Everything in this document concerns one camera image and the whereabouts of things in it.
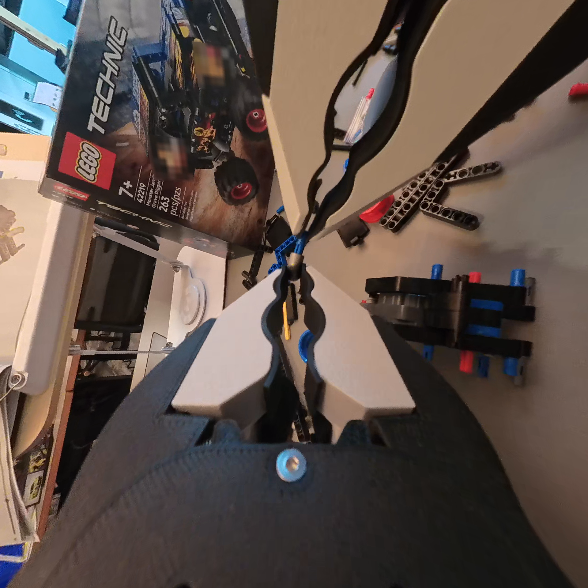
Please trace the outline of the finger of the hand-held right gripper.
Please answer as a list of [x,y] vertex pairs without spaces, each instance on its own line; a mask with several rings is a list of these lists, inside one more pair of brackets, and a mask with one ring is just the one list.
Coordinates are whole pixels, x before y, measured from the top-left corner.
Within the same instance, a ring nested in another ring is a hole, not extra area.
[[321,238],[430,167],[573,1],[447,1],[412,64],[401,120],[384,147],[342,180],[348,200]]
[[307,192],[326,158],[327,107],[337,83],[374,38],[387,1],[279,1],[269,136],[290,228],[303,230]]

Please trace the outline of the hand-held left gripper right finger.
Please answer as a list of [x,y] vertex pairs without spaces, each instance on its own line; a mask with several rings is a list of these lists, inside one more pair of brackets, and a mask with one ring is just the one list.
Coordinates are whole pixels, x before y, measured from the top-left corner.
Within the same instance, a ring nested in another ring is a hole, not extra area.
[[303,266],[305,395],[339,437],[351,421],[408,415],[415,410],[401,374],[370,313],[311,266]]

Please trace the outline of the black grey motor assembly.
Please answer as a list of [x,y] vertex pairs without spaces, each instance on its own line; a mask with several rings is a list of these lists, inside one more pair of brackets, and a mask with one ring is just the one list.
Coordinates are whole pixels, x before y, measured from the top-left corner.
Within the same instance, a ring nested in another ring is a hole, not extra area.
[[361,305],[393,324],[408,342],[423,345],[431,361],[437,347],[459,351],[459,370],[489,376],[490,359],[502,360],[503,373],[523,385],[532,356],[529,341],[503,335],[508,321],[533,322],[536,280],[525,269],[513,269],[508,285],[482,283],[481,273],[443,279],[443,265],[432,266],[429,278],[372,277],[365,282]]

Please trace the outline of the red wheel rim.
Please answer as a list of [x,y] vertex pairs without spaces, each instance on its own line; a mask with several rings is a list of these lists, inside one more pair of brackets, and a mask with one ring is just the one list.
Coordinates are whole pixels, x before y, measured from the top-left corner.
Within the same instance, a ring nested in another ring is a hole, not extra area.
[[380,220],[386,216],[387,212],[393,206],[394,195],[391,194],[386,198],[379,201],[377,204],[368,208],[359,215],[359,219],[367,224],[377,224]]

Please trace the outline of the light grey thin beam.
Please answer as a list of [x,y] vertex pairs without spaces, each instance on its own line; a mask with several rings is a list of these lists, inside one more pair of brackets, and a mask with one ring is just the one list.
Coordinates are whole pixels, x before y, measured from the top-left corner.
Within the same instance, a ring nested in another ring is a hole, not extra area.
[[488,162],[475,166],[460,168],[448,172],[444,177],[446,183],[464,182],[479,179],[485,176],[494,175],[502,171],[502,164],[499,161]]

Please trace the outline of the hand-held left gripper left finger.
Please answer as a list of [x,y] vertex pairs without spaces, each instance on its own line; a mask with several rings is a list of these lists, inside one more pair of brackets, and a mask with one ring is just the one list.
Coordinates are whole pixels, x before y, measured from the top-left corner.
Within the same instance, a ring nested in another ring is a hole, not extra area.
[[222,311],[171,406],[210,420],[232,420],[260,442],[287,442],[295,386],[284,371],[283,302],[289,279],[277,270]]

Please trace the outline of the dark printed box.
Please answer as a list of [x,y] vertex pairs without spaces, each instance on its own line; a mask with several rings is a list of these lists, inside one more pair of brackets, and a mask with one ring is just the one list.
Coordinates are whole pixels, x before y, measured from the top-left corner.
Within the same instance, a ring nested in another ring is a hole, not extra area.
[[45,478],[48,472],[54,442],[54,427],[51,426],[29,454],[27,476],[23,491],[26,507],[40,502]]

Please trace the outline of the black straight beam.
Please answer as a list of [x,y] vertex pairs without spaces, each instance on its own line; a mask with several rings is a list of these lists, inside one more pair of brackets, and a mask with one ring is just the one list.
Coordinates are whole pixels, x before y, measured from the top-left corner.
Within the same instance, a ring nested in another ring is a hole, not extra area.
[[394,195],[394,202],[379,220],[379,225],[393,233],[402,230],[420,210],[424,196],[435,182],[444,179],[450,171],[457,168],[458,164],[464,163],[468,156],[469,151],[466,150],[447,160],[438,160],[411,179]]
[[444,179],[430,175],[414,189],[402,192],[394,201],[392,214],[385,225],[386,229],[394,233],[399,232],[420,209],[422,202],[435,202],[445,187]]

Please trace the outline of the clear plastic parts bag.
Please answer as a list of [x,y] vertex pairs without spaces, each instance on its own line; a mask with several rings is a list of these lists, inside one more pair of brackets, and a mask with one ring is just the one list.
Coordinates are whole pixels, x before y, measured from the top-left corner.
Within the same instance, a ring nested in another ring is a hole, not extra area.
[[360,100],[349,128],[343,138],[346,145],[356,143],[364,131],[364,121],[368,113],[375,89],[371,88],[368,93]]

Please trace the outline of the grey desk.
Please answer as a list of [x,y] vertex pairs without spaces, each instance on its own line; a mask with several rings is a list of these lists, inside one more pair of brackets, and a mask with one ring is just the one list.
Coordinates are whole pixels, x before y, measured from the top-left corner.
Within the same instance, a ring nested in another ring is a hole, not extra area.
[[444,277],[480,271],[505,283],[511,269],[537,280],[537,320],[513,325],[533,342],[519,387],[492,360],[490,375],[460,373],[455,351],[433,365],[479,419],[524,510],[577,587],[587,587],[587,101],[569,100],[587,63],[469,148],[468,165],[499,160],[494,178],[453,187],[447,203],[481,217],[473,232],[416,213],[397,234],[371,229],[345,249],[336,232],[311,242],[306,261],[355,300],[367,278]]

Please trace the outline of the blue angle beam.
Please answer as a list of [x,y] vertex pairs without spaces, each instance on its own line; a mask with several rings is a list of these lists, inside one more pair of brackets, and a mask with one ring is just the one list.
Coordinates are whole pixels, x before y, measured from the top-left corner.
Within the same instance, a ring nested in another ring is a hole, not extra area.
[[288,256],[296,249],[298,238],[292,235],[275,249],[276,263],[272,265],[272,270],[281,270],[288,264]]

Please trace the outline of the black sloped panel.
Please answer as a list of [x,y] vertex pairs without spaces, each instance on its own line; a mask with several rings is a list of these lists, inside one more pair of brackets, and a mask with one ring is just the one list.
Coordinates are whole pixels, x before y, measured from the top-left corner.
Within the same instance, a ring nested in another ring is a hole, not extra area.
[[370,232],[369,225],[360,217],[352,218],[337,229],[337,233],[347,249],[363,244]]

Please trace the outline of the instruction booklet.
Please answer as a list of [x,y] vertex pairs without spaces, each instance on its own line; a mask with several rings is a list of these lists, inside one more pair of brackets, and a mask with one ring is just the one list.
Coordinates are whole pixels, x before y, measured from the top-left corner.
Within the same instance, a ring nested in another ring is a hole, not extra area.
[[1,132],[1,546],[37,539],[14,472],[23,395],[69,354],[93,217],[40,194],[50,137]]

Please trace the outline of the toy truck box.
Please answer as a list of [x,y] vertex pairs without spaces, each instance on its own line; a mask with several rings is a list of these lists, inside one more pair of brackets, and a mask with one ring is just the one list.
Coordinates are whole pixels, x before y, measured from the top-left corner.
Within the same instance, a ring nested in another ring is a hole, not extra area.
[[275,164],[245,1],[84,1],[43,196],[233,257]]

